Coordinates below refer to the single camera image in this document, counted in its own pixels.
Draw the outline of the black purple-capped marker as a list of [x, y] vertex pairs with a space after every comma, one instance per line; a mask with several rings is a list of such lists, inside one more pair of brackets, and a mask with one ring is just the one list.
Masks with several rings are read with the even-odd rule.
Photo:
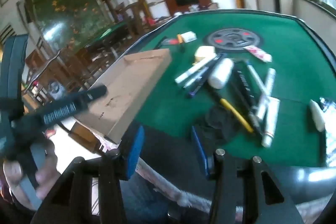
[[215, 66], [219, 61], [222, 61], [225, 57], [227, 57], [226, 53], [220, 53], [215, 57], [212, 61], [207, 65], [207, 70], [191, 85], [191, 88], [188, 91], [188, 97], [193, 98], [195, 94], [201, 89], [201, 87], [205, 84], [211, 72], [214, 70]]

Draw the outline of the black marker pen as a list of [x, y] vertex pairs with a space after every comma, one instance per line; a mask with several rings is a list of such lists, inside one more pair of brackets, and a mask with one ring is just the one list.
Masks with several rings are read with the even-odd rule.
[[255, 94], [251, 89], [251, 85], [247, 80], [247, 78], [245, 77], [245, 74], [243, 73], [241, 66], [235, 63], [232, 72], [235, 79], [236, 87], [238, 88], [240, 94], [245, 99], [250, 109], [253, 112], [255, 112], [257, 110]]

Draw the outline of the smartphone with lit screen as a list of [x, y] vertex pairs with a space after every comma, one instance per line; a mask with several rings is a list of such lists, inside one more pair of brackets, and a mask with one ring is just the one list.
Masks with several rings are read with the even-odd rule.
[[319, 105], [324, 114], [335, 114], [335, 101], [330, 98], [319, 98]]

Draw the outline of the white ointment tube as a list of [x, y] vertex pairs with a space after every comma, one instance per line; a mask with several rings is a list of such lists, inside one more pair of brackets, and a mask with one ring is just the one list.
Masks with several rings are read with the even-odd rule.
[[272, 145], [276, 131], [279, 107], [280, 100], [271, 97], [266, 112], [265, 132], [261, 141], [261, 145], [265, 148], [269, 148]]

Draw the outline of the large floral painting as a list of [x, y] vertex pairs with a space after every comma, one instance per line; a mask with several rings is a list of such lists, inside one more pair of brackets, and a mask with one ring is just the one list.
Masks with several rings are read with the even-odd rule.
[[103, 34], [112, 19], [102, 0], [25, 0], [30, 18], [53, 51], [78, 51]]

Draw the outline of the black round fan part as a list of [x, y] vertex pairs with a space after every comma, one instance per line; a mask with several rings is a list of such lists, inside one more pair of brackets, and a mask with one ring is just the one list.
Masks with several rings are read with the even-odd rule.
[[239, 126], [232, 112], [223, 106], [213, 106], [205, 115], [208, 135], [222, 143], [230, 142], [237, 135]]

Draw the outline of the round grey table centre console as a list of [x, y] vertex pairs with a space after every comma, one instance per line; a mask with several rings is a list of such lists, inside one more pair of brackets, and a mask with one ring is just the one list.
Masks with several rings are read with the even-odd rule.
[[242, 52], [247, 46], [261, 46], [263, 38], [255, 32], [242, 28], [223, 28], [203, 38], [207, 46], [224, 52]]

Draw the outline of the cardboard tray box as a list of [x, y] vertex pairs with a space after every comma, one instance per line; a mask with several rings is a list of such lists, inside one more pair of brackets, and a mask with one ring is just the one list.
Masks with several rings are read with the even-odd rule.
[[107, 94], [75, 119], [84, 127], [118, 144], [147, 97], [171, 63], [168, 49], [121, 57], [92, 85]]

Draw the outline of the white marker pen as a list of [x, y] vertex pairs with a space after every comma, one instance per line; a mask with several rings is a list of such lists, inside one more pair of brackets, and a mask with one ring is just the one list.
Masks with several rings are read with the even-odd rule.
[[189, 76], [194, 74], [197, 70], [201, 69], [204, 67], [207, 63], [209, 63], [211, 60], [213, 60], [215, 57], [217, 57], [217, 54], [212, 54], [208, 57], [205, 57], [201, 61], [197, 62], [195, 65], [193, 65], [191, 68], [189, 68], [187, 71], [179, 75], [176, 79], [175, 82], [177, 84], [180, 84], [183, 82], [185, 79], [187, 79]]

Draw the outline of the white pill bottle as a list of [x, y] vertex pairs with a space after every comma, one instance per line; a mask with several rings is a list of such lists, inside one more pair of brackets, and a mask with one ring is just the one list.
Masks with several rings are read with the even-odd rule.
[[211, 72], [208, 77], [208, 84], [214, 89], [222, 89], [228, 82], [232, 69], [234, 67], [234, 62], [232, 59], [225, 58], [220, 61]]

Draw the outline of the blue capped white pen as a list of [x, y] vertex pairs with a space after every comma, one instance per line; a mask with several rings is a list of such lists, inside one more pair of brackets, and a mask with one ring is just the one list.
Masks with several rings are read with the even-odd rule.
[[268, 100], [269, 99], [269, 95], [268, 95], [266, 87], [265, 87], [264, 83], [262, 82], [262, 80], [260, 79], [258, 73], [255, 71], [254, 67], [248, 61], [246, 61], [245, 63], [246, 63], [247, 69], [249, 70], [252, 78], [256, 82], [256, 84], [259, 87], [260, 91], [262, 92], [262, 94], [264, 96], [266, 96], [266, 99]]

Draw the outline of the yellow black pen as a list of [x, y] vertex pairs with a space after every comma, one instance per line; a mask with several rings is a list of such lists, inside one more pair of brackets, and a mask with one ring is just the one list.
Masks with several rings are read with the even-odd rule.
[[185, 44], [181, 34], [177, 34], [177, 40], [179, 42], [179, 49], [183, 53], [185, 51]]
[[214, 97], [219, 101], [219, 103], [229, 112], [231, 112], [237, 121], [246, 129], [249, 133], [254, 133], [253, 127], [247, 122], [247, 120], [226, 100], [224, 99], [218, 92], [212, 91]]

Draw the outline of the white dropper bottle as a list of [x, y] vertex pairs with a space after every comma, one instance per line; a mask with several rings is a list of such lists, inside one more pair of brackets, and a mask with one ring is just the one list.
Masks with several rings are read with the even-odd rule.
[[310, 100], [309, 106], [316, 129], [319, 132], [323, 132], [325, 130], [325, 118], [323, 111], [314, 100]]

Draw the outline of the rose hand cream tube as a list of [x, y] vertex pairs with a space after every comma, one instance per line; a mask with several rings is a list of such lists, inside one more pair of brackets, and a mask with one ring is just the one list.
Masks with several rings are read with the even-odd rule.
[[250, 54], [252, 54], [254, 57], [261, 60], [262, 62], [265, 62], [265, 63], [272, 62], [272, 56], [257, 46], [246, 46], [244, 47], [244, 49], [248, 51]]

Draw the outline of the cream box with yellow keychain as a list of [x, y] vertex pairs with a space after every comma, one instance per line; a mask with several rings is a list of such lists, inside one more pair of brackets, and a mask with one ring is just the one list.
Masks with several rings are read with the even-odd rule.
[[194, 63], [198, 63], [206, 57], [216, 55], [215, 47], [213, 46], [200, 46], [194, 54]]

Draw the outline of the clear red lighter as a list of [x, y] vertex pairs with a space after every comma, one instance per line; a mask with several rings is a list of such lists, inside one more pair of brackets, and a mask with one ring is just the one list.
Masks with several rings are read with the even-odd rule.
[[179, 44], [179, 41], [177, 39], [164, 39], [161, 44], [163, 46], [171, 46]]

